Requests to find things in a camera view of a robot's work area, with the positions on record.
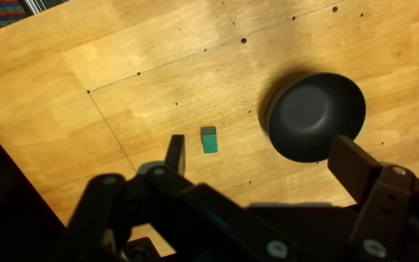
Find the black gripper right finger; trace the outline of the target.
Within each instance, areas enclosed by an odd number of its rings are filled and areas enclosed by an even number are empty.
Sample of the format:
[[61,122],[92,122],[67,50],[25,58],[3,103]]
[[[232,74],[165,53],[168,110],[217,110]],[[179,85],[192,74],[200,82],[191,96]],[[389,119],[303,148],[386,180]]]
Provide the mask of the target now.
[[332,141],[328,167],[357,202],[367,199],[381,171],[381,164],[347,135]]

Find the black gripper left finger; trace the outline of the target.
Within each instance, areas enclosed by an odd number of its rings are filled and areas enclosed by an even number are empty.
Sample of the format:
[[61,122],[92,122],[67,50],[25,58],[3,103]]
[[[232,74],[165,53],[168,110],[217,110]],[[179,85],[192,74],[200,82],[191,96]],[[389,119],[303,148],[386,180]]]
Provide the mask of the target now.
[[165,162],[176,173],[185,173],[185,136],[182,133],[171,136]]

